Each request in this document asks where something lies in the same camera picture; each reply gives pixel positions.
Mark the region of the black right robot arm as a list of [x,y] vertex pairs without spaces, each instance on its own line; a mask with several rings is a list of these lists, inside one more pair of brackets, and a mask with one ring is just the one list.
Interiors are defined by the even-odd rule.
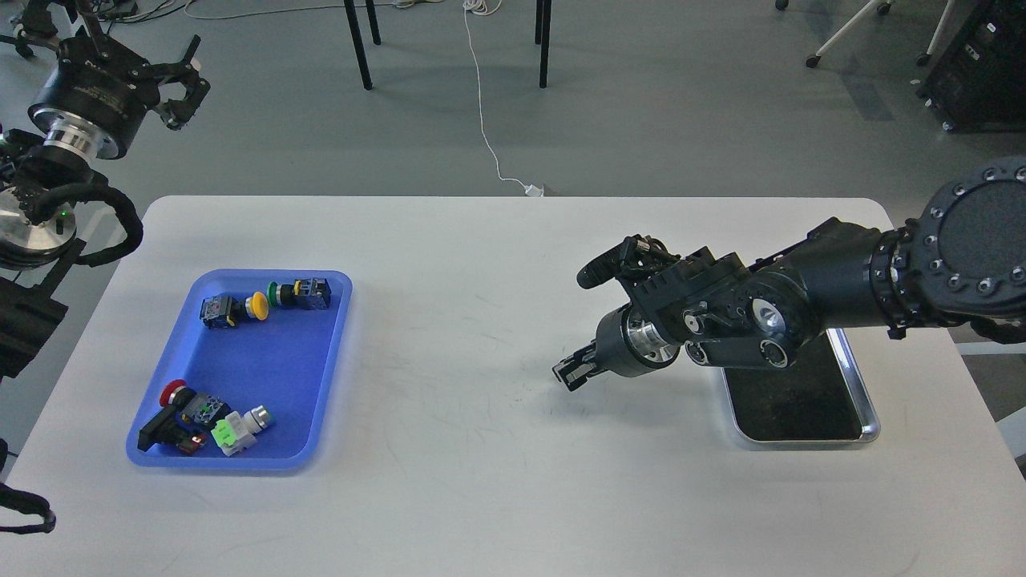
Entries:
[[917,219],[882,231],[830,218],[806,238],[745,265],[736,253],[671,253],[624,238],[578,274],[616,280],[628,303],[593,340],[553,366],[579,389],[601,373],[637,377],[684,354],[697,366],[787,369],[828,329],[970,325],[1000,344],[1024,340],[1025,162],[996,159],[939,187]]

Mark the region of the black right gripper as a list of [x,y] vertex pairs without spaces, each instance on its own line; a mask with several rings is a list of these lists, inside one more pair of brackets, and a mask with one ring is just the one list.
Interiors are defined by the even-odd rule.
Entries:
[[594,341],[553,366],[553,375],[573,392],[593,374],[639,377],[673,364],[679,355],[681,347],[668,343],[635,307],[623,306],[601,318]]

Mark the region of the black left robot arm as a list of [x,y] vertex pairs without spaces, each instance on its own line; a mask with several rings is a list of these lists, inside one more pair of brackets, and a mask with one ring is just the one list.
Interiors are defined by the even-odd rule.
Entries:
[[[22,57],[33,57],[35,47],[56,57],[55,69],[28,108],[36,132],[2,133],[2,267],[50,267],[40,284],[2,281],[3,377],[18,376],[65,318],[67,307],[54,292],[70,267],[107,265],[142,244],[135,205],[91,162],[124,157],[149,112],[169,129],[186,127],[210,88],[195,59],[198,35],[179,61],[152,63],[103,30],[91,2],[63,1],[62,8],[71,22],[79,22],[73,36],[60,38],[49,2],[30,1],[14,33],[2,37]],[[93,201],[113,209],[125,238],[86,253],[74,208]]]

